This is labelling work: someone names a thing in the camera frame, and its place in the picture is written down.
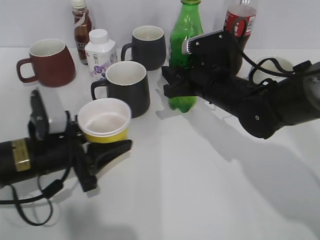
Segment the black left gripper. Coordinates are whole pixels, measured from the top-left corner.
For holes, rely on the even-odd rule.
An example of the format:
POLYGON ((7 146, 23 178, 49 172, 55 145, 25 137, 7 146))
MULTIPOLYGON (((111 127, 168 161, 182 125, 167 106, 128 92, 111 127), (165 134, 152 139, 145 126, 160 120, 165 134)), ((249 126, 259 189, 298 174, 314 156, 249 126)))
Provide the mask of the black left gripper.
POLYGON ((81 133, 75 121, 67 124, 65 139, 66 144, 59 143, 60 148, 50 150, 48 156, 44 158, 51 166, 43 172, 46 174, 64 169, 64 173, 61 178, 54 180, 46 188, 41 187, 40 178, 38 178, 37 185, 41 192, 62 190, 71 169, 74 170, 84 192, 94 190, 98 187, 98 179, 95 175, 132 148, 132 140, 126 139, 111 143, 90 143, 87 151, 84 151, 84 134, 81 133))

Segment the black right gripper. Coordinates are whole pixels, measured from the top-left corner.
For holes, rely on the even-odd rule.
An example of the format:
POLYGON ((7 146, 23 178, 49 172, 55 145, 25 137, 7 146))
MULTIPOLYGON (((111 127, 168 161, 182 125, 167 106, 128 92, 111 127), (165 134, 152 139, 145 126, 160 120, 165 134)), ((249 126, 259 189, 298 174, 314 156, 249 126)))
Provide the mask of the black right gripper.
POLYGON ((220 98, 220 69, 191 68, 162 66, 161 73, 168 83, 163 86, 164 96, 200 97, 204 100, 220 98))

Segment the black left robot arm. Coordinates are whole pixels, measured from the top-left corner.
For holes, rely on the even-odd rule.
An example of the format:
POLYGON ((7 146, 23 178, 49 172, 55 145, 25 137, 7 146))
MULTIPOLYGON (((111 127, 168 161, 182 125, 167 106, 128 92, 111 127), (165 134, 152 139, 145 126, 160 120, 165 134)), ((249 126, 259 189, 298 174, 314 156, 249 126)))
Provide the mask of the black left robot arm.
POLYGON ((0 185, 2 187, 40 175, 73 168, 83 192, 97 188, 97 174, 117 157, 130 151, 132 141, 91 143, 75 122, 65 132, 48 134, 39 140, 36 127, 28 124, 29 137, 0 144, 0 185))

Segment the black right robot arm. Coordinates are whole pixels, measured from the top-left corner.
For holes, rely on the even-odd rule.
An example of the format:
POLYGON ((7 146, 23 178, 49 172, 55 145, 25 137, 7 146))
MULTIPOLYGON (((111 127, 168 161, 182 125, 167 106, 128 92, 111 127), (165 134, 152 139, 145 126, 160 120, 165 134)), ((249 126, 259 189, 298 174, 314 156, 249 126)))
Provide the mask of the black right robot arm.
POLYGON ((320 64, 305 61, 297 69, 280 82, 267 78, 259 84, 221 67, 163 66, 161 73, 167 98, 198 96, 237 117, 250 135, 268 139, 283 127, 320 117, 320 64))

